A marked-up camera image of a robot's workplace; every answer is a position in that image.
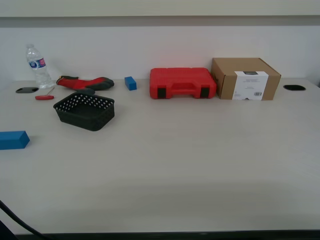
screwdriver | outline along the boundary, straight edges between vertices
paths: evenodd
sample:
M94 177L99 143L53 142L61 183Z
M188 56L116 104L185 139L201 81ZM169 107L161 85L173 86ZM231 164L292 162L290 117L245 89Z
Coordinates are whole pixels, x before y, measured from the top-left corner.
M53 87L46 95L35 96L35 99L36 100L51 100L51 99L54 99L55 96L49 95L54 89L55 89L55 87Z

plastic water bottle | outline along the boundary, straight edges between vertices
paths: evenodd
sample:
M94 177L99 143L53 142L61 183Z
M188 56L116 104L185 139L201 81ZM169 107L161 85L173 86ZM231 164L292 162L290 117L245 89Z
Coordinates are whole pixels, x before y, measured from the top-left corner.
M35 82L40 89L48 89L55 85L52 81L41 53L33 44L26 45L26 59L34 73Z

blue foam block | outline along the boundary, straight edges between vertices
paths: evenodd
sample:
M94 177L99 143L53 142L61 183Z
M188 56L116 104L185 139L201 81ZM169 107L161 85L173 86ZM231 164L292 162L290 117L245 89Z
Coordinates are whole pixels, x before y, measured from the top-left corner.
M137 89L137 83L132 76L127 76L124 78L126 87L131 90Z
M24 149L29 141L26 131L0 131L0 150Z

red plastic carrying case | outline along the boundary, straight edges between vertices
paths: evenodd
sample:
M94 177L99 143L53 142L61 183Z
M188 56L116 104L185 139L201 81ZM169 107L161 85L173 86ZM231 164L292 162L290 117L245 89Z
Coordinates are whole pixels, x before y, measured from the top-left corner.
M170 99L173 95L211 99L216 90L216 82L204 67L153 68L150 72L150 97L153 99Z

black plastic basket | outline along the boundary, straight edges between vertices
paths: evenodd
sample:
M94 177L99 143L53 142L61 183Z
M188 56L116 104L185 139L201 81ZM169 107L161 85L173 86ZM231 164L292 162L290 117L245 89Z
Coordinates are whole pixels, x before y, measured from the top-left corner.
M98 131L115 116L115 100L86 93L73 93L57 102L61 122L90 131Z

